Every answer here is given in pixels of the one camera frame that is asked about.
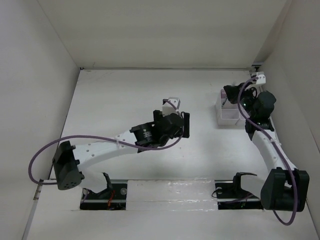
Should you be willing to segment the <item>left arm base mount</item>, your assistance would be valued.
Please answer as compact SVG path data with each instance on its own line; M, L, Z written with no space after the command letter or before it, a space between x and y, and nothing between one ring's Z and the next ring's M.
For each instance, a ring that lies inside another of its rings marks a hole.
M103 173L106 187L95 193L84 189L79 204L83 211L124 211L127 205L128 180L111 180L107 173Z

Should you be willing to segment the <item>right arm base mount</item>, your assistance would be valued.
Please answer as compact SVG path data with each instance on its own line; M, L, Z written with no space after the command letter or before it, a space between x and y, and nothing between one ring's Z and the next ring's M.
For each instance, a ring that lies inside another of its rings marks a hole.
M215 180L211 197L217 200L218 210L263 210L261 201L241 188L242 176L256 176L249 172L237 172L232 180Z

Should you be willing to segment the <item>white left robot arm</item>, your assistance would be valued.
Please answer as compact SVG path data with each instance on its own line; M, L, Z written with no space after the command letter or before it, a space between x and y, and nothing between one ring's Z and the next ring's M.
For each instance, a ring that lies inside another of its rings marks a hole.
M95 183L89 167L123 155L168 149L169 140L183 137L184 126L185 120L180 113L163 115L155 110L152 122L134 126L114 138L99 137L97 142L83 145L64 141L52 159L57 188L65 191L80 186L100 198L107 198L112 191L111 185L105 181Z

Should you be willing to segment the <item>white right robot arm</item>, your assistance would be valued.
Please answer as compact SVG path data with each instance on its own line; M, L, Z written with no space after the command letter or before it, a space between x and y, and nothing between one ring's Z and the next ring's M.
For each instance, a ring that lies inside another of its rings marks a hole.
M268 176L261 179L252 172L237 172L232 181L215 181L212 197L218 208L265 209L302 212L305 208L310 177L305 170L298 170L275 140L275 130L270 116L276 98L269 91L258 92L254 81L239 85L225 85L225 96L220 106L233 105L238 118L245 119L245 131L259 150L267 167Z

